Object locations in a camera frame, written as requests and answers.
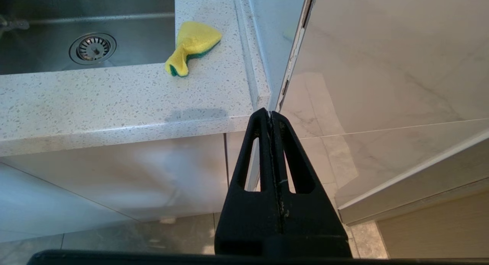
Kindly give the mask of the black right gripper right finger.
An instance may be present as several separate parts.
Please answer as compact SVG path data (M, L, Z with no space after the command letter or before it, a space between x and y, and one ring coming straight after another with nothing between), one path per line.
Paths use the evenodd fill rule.
M349 239L288 119L272 112L279 252L290 257L351 257Z

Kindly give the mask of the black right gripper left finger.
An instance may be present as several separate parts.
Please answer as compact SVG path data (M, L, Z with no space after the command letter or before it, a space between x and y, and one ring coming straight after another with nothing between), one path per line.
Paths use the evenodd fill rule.
M252 113L215 231L217 255L260 256L264 242L281 231L270 134L268 111L261 108ZM259 146L260 192L246 190L255 141Z

